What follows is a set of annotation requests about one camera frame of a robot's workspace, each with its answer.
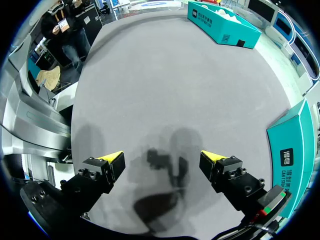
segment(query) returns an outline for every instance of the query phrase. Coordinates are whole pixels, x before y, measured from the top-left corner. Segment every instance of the teal display stand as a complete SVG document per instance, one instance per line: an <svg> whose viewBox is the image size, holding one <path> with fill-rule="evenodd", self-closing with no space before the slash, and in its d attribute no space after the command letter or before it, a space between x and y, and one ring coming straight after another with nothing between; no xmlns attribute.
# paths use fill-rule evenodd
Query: teal display stand
<svg viewBox="0 0 320 240"><path fill-rule="evenodd" d="M315 163L315 134L306 99L267 129L272 155L273 186L292 193L280 216L289 218L308 186Z"/></svg>
<svg viewBox="0 0 320 240"><path fill-rule="evenodd" d="M215 11L223 9L238 21L227 20ZM205 31L217 44L253 49L261 35L258 28L226 8L203 2L188 3L188 19Z"/></svg>

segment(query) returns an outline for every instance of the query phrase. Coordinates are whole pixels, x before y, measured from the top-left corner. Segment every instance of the black cable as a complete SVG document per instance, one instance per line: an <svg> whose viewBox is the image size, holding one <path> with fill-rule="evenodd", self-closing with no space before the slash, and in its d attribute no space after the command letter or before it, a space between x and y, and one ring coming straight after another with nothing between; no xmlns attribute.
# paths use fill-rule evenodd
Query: black cable
<svg viewBox="0 0 320 240"><path fill-rule="evenodd" d="M30 179L26 179L26 178L19 178L19 177L13 177L12 179L19 179L19 180L25 180L25 181L29 181L29 182L33 182L33 180L36 180L35 182L41 182L43 183L44 181L43 180L40 180L40 179L37 179L37 178L34 178L32 176L29 177Z"/></svg>
<svg viewBox="0 0 320 240"><path fill-rule="evenodd" d="M235 232L235 231L239 231L241 229L243 229L244 227L243 226L235 226L233 228L230 228L226 231L223 231L223 232L220 232L218 235L216 235L214 238L212 238L212 240L218 240L220 238L222 238L223 236L227 235L227 234L230 234L232 232Z"/></svg>
<svg viewBox="0 0 320 240"><path fill-rule="evenodd" d="M230 228L230 229L228 229L226 231L220 232L218 235L216 235L214 238L212 238L212 240L218 240L218 239L224 237L225 235L228 235L228 234L231 234L232 232L243 230L243 229L246 229L246 228L261 229L262 231L270 234L273 238L275 238L277 236L275 231L273 231L272 229L270 229L270 228L268 228L266 226L263 226L261 224L249 224L249 225L246 225L246 226L239 225L239 226Z"/></svg>
<svg viewBox="0 0 320 240"><path fill-rule="evenodd" d="M257 228L257 229L261 229L264 232L267 232L268 234L270 234L273 238L275 238L277 236L276 232L266 226L263 226L261 224L249 224L246 226L246 228Z"/></svg>
<svg viewBox="0 0 320 240"><path fill-rule="evenodd" d="M45 85L43 85L43 87L45 88L46 95L48 96L48 103L50 104L50 97L48 94L48 89L45 87Z"/></svg>

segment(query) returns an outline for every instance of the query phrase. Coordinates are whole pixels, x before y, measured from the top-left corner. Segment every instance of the person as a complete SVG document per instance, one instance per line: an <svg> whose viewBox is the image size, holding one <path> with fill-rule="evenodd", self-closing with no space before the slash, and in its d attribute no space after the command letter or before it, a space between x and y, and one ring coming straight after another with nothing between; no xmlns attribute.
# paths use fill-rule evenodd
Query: person
<svg viewBox="0 0 320 240"><path fill-rule="evenodd" d="M107 2L104 1L102 4L103 4L103 7L100 9L101 13L103 15L110 14L110 8L109 8Z"/></svg>
<svg viewBox="0 0 320 240"><path fill-rule="evenodd" d="M43 15L41 22L43 36L62 47L79 74L83 68L79 53L87 56L91 47L83 21L76 18L83 11L81 0L60 0Z"/></svg>

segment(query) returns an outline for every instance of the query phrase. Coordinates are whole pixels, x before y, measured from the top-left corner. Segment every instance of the floor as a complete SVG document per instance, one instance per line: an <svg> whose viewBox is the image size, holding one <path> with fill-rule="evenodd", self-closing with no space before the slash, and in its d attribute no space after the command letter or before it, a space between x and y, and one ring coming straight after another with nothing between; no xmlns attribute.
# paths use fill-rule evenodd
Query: floor
<svg viewBox="0 0 320 240"><path fill-rule="evenodd" d="M179 14L152 16L169 13ZM77 88L92 97L77 97L73 108L73 164L119 150L126 158L112 193L89 213L96 224L201 240L239 224L243 215L199 170L202 149L236 155L271 187L266 128L290 108L284 89L256 49L218 45L185 14L114 22L92 46ZM118 33L122 23L134 30Z"/></svg>
<svg viewBox="0 0 320 240"><path fill-rule="evenodd" d="M135 0L131 2L131 5L147 2L147 0ZM103 25L117 21L122 18L127 18L137 14L147 13L147 12L157 12L157 11L175 11L180 9L186 9L188 7L187 3L189 0L181 0L183 4L182 8L179 7L158 7L152 9L141 9L130 11L130 13L122 13L115 11L114 14L108 14L101 17L101 22ZM221 4L226 7L234 7L239 4L235 1L231 3L231 0L222 0ZM293 107L298 102L302 100L302 95L298 89L296 81L299 79L297 71L289 59L281 52L279 47L275 45L270 38L268 38L263 32L259 38L258 43L255 46L255 49L261 54L265 61L274 71L278 80L280 81L288 99L290 105ZM61 69L61 81L66 83L75 83L79 80L79 75L72 66L68 66L65 69Z"/></svg>

